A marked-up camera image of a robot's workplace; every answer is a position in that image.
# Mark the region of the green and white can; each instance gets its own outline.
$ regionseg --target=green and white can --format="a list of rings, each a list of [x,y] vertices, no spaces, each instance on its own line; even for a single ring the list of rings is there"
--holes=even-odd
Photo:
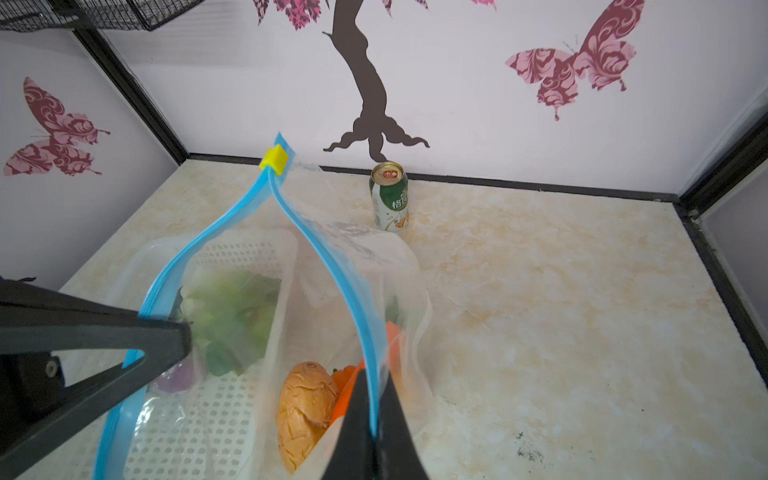
[[[376,226],[399,232],[408,225],[408,175],[395,162],[379,164],[368,180]]]

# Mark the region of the transparent plastic bag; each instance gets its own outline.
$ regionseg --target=transparent plastic bag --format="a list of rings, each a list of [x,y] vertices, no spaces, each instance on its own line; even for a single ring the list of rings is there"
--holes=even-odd
[[[267,166],[232,209],[180,247],[147,293],[140,315],[190,322],[194,354],[113,409],[96,480],[288,478],[276,414],[283,383],[303,362],[329,376],[363,360],[373,366],[356,381],[375,399],[374,435],[389,375],[412,435],[428,421],[432,393],[417,353],[432,308],[418,262],[395,234],[345,220],[330,174],[295,161],[281,136],[277,144],[284,170]],[[125,365],[140,355],[128,353]],[[193,385],[177,388],[189,380],[174,376],[190,366]],[[325,471],[343,416],[327,420],[297,478]],[[281,445],[285,454],[295,443]]]

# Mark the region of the pink butterfly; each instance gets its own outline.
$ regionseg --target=pink butterfly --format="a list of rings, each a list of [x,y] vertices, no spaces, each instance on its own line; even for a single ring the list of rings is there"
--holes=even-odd
[[[24,79],[24,98],[40,125],[50,134],[16,151],[3,169],[6,177],[16,174],[45,174],[53,166],[67,175],[81,174],[91,169],[94,158],[88,152],[75,148],[78,143],[95,144],[98,132],[83,114],[66,114],[61,102],[38,87],[30,78]]]
[[[643,5],[645,0],[611,2],[587,34],[581,50],[573,55],[556,48],[536,48],[512,55],[506,65],[517,70],[525,83],[541,82],[538,101],[554,107],[554,119],[560,120],[558,109],[576,101],[576,77],[588,74],[592,88],[599,91],[615,81],[622,91],[627,90],[621,74],[635,50],[620,39],[640,21]]]

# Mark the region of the black wire basket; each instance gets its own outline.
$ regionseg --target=black wire basket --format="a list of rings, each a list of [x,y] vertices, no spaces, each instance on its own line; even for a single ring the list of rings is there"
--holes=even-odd
[[[154,30],[203,0],[0,0],[0,30]]]

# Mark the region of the screw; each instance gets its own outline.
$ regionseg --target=screw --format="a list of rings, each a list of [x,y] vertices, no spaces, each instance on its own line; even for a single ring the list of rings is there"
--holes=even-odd
[[[47,376],[49,379],[52,379],[56,376],[57,372],[58,366],[56,365],[56,362],[49,360],[48,363],[45,364],[45,376]]]

